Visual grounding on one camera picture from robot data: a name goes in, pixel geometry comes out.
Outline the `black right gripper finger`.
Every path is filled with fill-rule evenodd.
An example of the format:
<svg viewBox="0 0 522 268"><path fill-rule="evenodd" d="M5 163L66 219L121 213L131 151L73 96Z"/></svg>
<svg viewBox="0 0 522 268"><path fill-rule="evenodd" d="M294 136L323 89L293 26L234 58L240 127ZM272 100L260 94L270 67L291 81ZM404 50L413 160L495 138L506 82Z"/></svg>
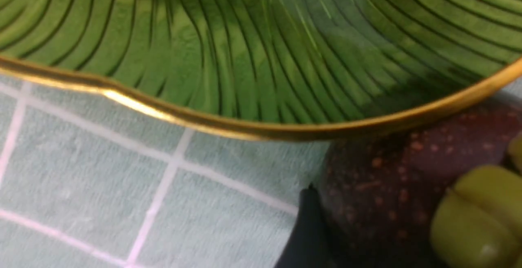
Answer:
<svg viewBox="0 0 522 268"><path fill-rule="evenodd" d="M276 268L335 268L317 189L300 192L296 222Z"/></svg>

